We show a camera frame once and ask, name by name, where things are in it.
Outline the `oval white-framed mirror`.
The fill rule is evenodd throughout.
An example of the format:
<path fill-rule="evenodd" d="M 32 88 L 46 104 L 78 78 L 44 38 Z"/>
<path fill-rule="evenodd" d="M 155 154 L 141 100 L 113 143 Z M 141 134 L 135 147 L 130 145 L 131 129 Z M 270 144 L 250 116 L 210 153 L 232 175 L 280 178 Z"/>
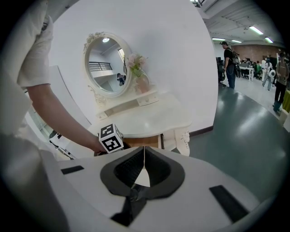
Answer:
<path fill-rule="evenodd" d="M 131 81 L 125 62 L 130 54 L 128 43 L 116 34 L 89 34 L 83 47 L 83 65 L 89 85 L 106 97 L 125 93 Z"/>

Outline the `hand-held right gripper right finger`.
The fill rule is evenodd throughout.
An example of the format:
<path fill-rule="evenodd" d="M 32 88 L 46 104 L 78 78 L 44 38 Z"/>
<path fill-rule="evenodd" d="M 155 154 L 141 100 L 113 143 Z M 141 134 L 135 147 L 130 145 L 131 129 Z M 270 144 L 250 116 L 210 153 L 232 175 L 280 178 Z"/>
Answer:
<path fill-rule="evenodd" d="M 145 169 L 150 181 L 146 199 L 168 198 L 185 179 L 185 171 L 180 163 L 148 146 L 145 147 Z"/>

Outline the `wooden large drawer white front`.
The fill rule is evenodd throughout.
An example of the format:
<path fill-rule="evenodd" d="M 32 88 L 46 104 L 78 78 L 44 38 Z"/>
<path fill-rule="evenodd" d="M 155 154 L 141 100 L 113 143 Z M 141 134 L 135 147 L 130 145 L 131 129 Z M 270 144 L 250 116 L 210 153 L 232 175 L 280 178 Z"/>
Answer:
<path fill-rule="evenodd" d="M 126 142 L 126 144 L 128 144 L 130 147 L 151 146 L 159 149 L 164 148 L 162 134 L 146 138 L 124 138 L 123 141 Z M 145 159 L 143 169 L 140 171 L 135 184 L 150 187 L 149 174 L 145 168 Z"/>

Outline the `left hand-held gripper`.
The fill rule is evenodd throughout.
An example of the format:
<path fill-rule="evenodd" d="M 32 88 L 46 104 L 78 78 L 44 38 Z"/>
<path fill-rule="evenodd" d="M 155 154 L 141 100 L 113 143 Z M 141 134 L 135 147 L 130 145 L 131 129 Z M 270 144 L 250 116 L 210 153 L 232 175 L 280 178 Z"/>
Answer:
<path fill-rule="evenodd" d="M 94 132 L 98 138 L 99 146 L 102 147 L 101 151 L 94 152 L 94 156 L 106 155 L 131 147 L 124 141 L 123 134 L 114 123 L 99 127 L 95 126 Z"/>

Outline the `cream vanity dressing table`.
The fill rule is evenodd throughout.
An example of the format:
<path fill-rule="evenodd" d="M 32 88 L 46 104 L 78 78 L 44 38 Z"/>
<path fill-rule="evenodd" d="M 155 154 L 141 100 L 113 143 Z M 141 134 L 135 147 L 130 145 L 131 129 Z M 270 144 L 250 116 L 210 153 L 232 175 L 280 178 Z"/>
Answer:
<path fill-rule="evenodd" d="M 132 74 L 128 89 L 118 97 L 106 97 L 97 93 L 89 82 L 88 88 L 95 98 L 96 114 L 105 112 L 108 115 L 104 120 L 95 119 L 90 127 L 92 132 L 95 126 L 114 123 L 123 134 L 123 138 L 146 138 L 162 134 L 163 149 L 177 149 L 180 154 L 189 156 L 189 127 L 192 121 L 187 110 L 173 94 L 159 93 L 156 85 L 150 80 L 149 91 L 141 93 Z M 158 93 L 159 101 L 139 106 L 137 99 L 152 93 Z"/>

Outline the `person's left forearm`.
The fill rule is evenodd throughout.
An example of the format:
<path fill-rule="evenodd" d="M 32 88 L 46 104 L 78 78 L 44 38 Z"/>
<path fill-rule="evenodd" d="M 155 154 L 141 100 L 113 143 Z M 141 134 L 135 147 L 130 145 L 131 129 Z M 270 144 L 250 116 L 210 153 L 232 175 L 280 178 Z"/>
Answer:
<path fill-rule="evenodd" d="M 85 129 L 67 112 L 49 84 L 27 87 L 27 91 L 34 109 L 53 130 L 96 153 L 105 151 L 98 137 Z"/>

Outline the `white table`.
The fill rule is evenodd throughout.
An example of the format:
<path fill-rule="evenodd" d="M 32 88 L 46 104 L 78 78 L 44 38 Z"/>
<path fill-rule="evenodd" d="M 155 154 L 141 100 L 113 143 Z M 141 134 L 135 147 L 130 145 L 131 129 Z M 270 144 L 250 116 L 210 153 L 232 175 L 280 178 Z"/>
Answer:
<path fill-rule="evenodd" d="M 254 68 L 250 68 L 248 65 L 240 65 L 240 76 L 241 77 L 248 77 L 249 81 L 253 81 L 254 79 Z"/>

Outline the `pink vase with flowers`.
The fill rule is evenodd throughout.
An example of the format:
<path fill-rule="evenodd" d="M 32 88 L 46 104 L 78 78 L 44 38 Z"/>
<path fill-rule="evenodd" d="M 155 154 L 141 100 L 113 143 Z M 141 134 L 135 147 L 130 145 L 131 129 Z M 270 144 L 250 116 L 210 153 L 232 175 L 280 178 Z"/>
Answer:
<path fill-rule="evenodd" d="M 149 80 L 143 70 L 146 60 L 144 56 L 132 53 L 125 61 L 126 67 L 130 69 L 132 76 L 135 78 L 136 87 L 141 93 L 149 91 Z"/>

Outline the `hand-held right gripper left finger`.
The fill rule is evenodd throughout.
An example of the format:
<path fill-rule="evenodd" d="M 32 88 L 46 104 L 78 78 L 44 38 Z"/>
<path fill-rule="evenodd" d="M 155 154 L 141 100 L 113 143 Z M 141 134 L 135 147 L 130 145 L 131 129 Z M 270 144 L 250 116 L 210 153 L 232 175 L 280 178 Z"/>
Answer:
<path fill-rule="evenodd" d="M 132 186 L 144 167 L 144 147 L 106 164 L 100 172 L 100 178 L 113 195 L 129 196 Z"/>

